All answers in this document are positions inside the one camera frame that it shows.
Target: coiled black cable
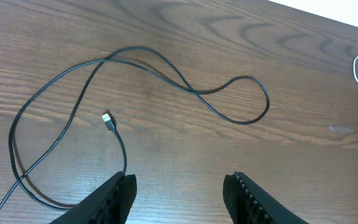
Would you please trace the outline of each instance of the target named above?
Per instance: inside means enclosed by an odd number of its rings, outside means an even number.
[[[151,52],[157,56],[159,56],[162,60],[164,60],[169,66],[171,66],[171,68],[173,68],[173,70],[179,75],[179,77],[183,80],[183,82],[186,84],[187,87],[185,86],[181,86],[178,83],[174,82],[173,80],[167,79],[164,76],[161,76],[160,74],[156,73],[155,71],[152,71],[148,68],[145,68],[141,65],[138,65],[136,63],[132,63],[132,62],[128,62],[125,60],[116,60],[116,59],[112,59],[115,55],[121,53],[121,52],[125,52],[125,51],[130,51],[130,50],[146,50],[148,52]],[[59,211],[67,211],[70,208],[67,207],[59,207],[56,205],[51,205],[47,202],[44,202],[42,200],[40,200],[39,198],[37,198],[22,182],[23,178],[27,177],[28,174],[42,161],[44,160],[50,153],[51,151],[56,147],[56,145],[59,143],[59,141],[63,138],[63,136],[65,135],[65,133],[67,132],[68,128],[71,125],[71,122],[73,121],[74,115],[78,109],[78,106],[81,103],[82,97],[85,94],[85,91],[88,87],[88,85],[90,84],[90,81],[92,80],[93,76],[96,74],[96,72],[99,70],[99,68],[105,63],[105,62],[116,62],[116,63],[123,63],[126,65],[132,65],[134,67],[137,67],[139,69],[142,69],[143,71],[149,72],[153,75],[155,75],[157,78],[165,81],[166,83],[168,83],[169,85],[190,93],[190,94],[194,94],[197,96],[198,99],[200,99],[201,102],[203,102],[211,111],[213,111],[215,114],[217,114],[220,118],[225,119],[228,122],[234,123],[234,124],[252,124],[255,123],[257,121],[259,121],[263,116],[265,116],[266,112],[269,110],[269,106],[270,106],[270,99],[269,99],[269,94],[267,93],[267,90],[265,89],[265,87],[261,84],[261,82],[259,82],[258,80],[256,80],[253,77],[250,76],[239,76],[239,77],[235,77],[232,78],[231,80],[229,80],[226,84],[215,88],[213,90],[195,90],[193,87],[191,87],[191,85],[186,81],[185,77],[179,72],[179,70],[168,60],[166,59],[162,54],[158,53],[155,50],[152,50],[150,48],[147,47],[127,47],[121,50],[117,50],[115,52],[113,52],[111,55],[109,55],[108,57],[106,57],[106,59],[102,59],[102,60],[93,60],[90,62],[86,62],[86,63],[82,63],[79,65],[76,65],[74,67],[69,68],[68,70],[64,71],[63,73],[61,73],[60,75],[58,75],[57,77],[55,77],[53,80],[49,81],[45,86],[43,86],[39,91],[37,91],[24,105],[23,107],[19,110],[19,112],[16,114],[16,117],[13,120],[10,132],[9,132],[9,139],[8,139],[8,146],[9,146],[9,155],[11,157],[11,165],[12,165],[12,171],[13,171],[13,175],[16,178],[16,183],[11,187],[11,189],[7,192],[7,194],[5,195],[5,197],[3,198],[3,200],[0,203],[0,209],[2,208],[2,206],[5,204],[6,200],[9,198],[9,196],[12,194],[13,190],[17,187],[17,185],[20,185],[20,187],[23,189],[23,191],[33,200],[35,200],[36,202],[38,202],[39,204],[46,206],[48,208],[54,209],[54,210],[59,210]],[[16,169],[16,159],[15,159],[15,155],[14,155],[14,148],[13,148],[13,137],[14,137],[14,132],[17,126],[17,123],[20,119],[20,117],[22,116],[22,113],[25,111],[25,109],[36,99],[36,97],[38,97],[43,91],[45,91],[50,85],[52,85],[53,83],[55,83],[57,80],[59,80],[61,77],[63,77],[64,75],[66,75],[67,73],[77,69],[77,68],[81,68],[87,65],[91,65],[94,63],[99,63],[96,68],[93,70],[92,74],[89,76],[88,80],[86,81],[80,96],[77,99],[77,102],[73,108],[73,111],[71,112],[70,118],[67,121],[66,126],[64,127],[63,131],[60,133],[60,135],[56,138],[56,140],[53,142],[53,144],[49,147],[49,149],[39,158],[37,159],[31,166],[30,168],[24,172],[24,174],[22,176],[19,176],[19,173]],[[241,80],[241,79],[246,79],[246,80],[252,80],[254,82],[256,82],[259,87],[263,90],[265,97],[266,97],[266,107],[265,110],[262,112],[262,114],[260,114],[256,119],[250,120],[250,121],[236,121],[233,120],[231,118],[228,118],[227,116],[223,115],[222,113],[218,112],[216,109],[214,109],[209,103],[207,103],[202,97],[201,95],[208,95],[208,94],[213,94],[216,93],[222,89],[224,89],[225,87],[229,86],[231,83],[233,83],[236,80]],[[125,152],[125,147],[124,147],[124,143],[120,137],[120,135],[118,134],[118,132],[115,130],[113,131],[113,133],[116,135],[117,140],[119,141],[119,144],[121,145],[121,149],[122,149],[122,153],[123,153],[123,157],[124,157],[124,168],[123,168],[123,172],[126,171],[126,167],[127,167],[127,158],[126,158],[126,152]]]

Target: wooden surface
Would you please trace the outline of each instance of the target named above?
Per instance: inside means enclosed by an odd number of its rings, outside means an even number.
[[[271,108],[258,123],[219,119],[192,95],[125,65],[105,65],[58,147],[30,175],[50,198],[78,203],[122,169],[101,114],[111,110],[138,193],[128,223],[230,223],[225,174],[243,171],[310,223],[358,223],[358,28],[266,1],[0,0],[0,200],[14,182],[7,135],[19,108],[68,67],[144,45],[169,58],[197,89],[252,75]],[[144,52],[141,60],[178,77]],[[29,167],[54,141],[93,67],[62,78],[17,127]],[[239,81],[207,100],[255,118],[265,104]],[[354,133],[330,133],[329,125]],[[0,223],[48,223],[62,213],[16,189]]]

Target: usb connector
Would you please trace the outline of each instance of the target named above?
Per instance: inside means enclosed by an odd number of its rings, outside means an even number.
[[[114,120],[114,117],[111,115],[110,111],[105,112],[102,115],[103,121],[106,124],[107,128],[110,131],[116,131],[117,129],[117,123],[116,120]]]

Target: wood grain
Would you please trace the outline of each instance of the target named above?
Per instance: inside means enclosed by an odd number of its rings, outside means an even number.
[[[78,203],[122,167],[100,114],[111,110],[138,194],[128,223],[230,223],[225,174],[240,170],[310,223],[358,223],[358,85],[351,72],[358,28],[267,1],[0,0],[0,200],[13,184],[7,134],[20,107],[68,67],[144,45],[170,59],[197,89],[252,75],[271,108],[258,123],[217,118],[194,96],[147,73],[106,64],[72,127],[30,175],[50,198]],[[124,53],[179,81],[145,52]],[[64,126],[93,67],[59,80],[17,127],[29,167]],[[264,108],[257,85],[239,81],[207,96],[232,118]],[[354,133],[330,133],[329,125]],[[48,223],[61,215],[17,189],[0,223]]]

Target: white wall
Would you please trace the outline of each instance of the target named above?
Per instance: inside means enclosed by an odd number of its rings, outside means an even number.
[[[302,11],[358,27],[358,1],[346,0],[271,0]]]

